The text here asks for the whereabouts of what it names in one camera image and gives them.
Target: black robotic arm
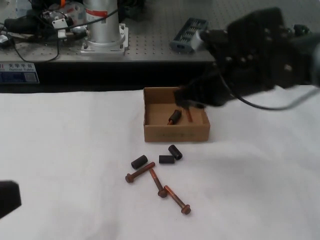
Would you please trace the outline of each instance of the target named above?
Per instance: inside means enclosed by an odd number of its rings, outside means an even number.
[[[183,108],[218,107],[232,99],[248,104],[242,96],[275,86],[319,85],[320,34],[294,36],[284,27],[279,8],[255,11],[231,23],[227,31],[204,31],[200,38],[215,62],[175,92],[176,104]]]

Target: black cable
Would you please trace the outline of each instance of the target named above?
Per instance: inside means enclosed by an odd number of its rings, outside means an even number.
[[[32,63],[32,64],[47,63],[47,62],[56,60],[56,59],[59,57],[59,55],[60,55],[59,41],[60,41],[60,39],[57,39],[57,41],[56,41],[56,56],[54,56],[54,57],[51,58],[51,59],[44,60],[44,61],[28,61],[28,60],[24,59],[24,58],[21,56],[21,54],[19,53],[18,49],[16,48],[16,45],[13,45],[13,48],[14,48],[16,54],[19,56],[19,58],[21,58],[21,60],[24,61],[24,62],[26,62],[26,63]]]
[[[235,98],[237,98],[238,100],[240,100],[241,102],[256,108],[256,109],[260,109],[260,110],[266,110],[266,111],[286,111],[286,110],[291,110],[294,109],[296,107],[298,107],[299,105],[303,104],[305,101],[307,101],[308,99],[312,98],[313,96],[317,95],[320,93],[320,88],[316,88],[316,89],[312,89],[311,91],[307,92],[306,94],[298,97],[296,100],[294,100],[293,102],[291,102],[290,104],[288,104],[287,106],[280,106],[280,107],[267,107],[267,106],[261,106],[261,105],[257,105],[254,104],[252,102],[249,102],[247,100],[245,100],[244,98],[242,98],[239,94],[237,94],[232,87],[229,85],[228,82],[225,81],[224,77],[222,76],[221,72],[218,70],[221,81],[223,83],[223,85],[226,87],[226,89],[230,92],[231,95],[233,95]]]

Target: cardboard box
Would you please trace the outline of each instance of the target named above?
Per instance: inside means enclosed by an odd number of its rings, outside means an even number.
[[[210,122],[204,109],[190,108],[193,122],[188,122],[184,109],[175,104],[176,87],[146,87],[144,96],[145,142],[205,142],[209,139]],[[167,125],[174,111],[182,110],[176,125]]]

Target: rubber spacer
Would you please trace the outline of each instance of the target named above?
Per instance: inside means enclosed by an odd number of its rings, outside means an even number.
[[[177,124],[181,116],[182,116],[181,110],[174,110],[174,113],[171,115],[171,117],[169,117],[169,122],[172,121],[173,124]]]
[[[159,164],[174,164],[175,163],[175,157],[174,156],[159,156]]]
[[[183,156],[175,145],[171,145],[168,150],[176,160],[180,160]]]
[[[142,155],[141,157],[131,162],[131,166],[133,167],[133,169],[138,169],[142,167],[144,164],[146,164],[147,162],[148,162],[148,158],[145,155]]]

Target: copper bolt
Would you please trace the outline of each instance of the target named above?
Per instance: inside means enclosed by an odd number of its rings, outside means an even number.
[[[162,187],[161,182],[159,181],[159,178],[157,177],[157,174],[155,173],[155,170],[152,168],[149,170],[156,187],[158,188],[158,196],[161,198],[165,198],[168,195],[168,192]]]
[[[182,214],[189,214],[191,212],[190,205],[185,205],[183,201],[170,189],[168,186],[164,186],[164,189],[173,198],[173,200],[180,206]]]
[[[125,176],[125,180],[127,181],[127,183],[133,183],[134,179],[138,176],[140,176],[141,174],[143,174],[144,172],[148,171],[149,169],[152,169],[155,166],[155,162],[151,162],[148,165],[146,165],[145,167],[139,169],[138,171],[136,171],[135,173],[128,173]]]
[[[186,114],[186,117],[188,118],[188,122],[189,122],[189,123],[193,123],[193,119],[192,119],[192,116],[191,116],[191,113],[190,113],[190,109],[189,109],[189,108],[186,108],[186,109],[185,109],[185,114]]]

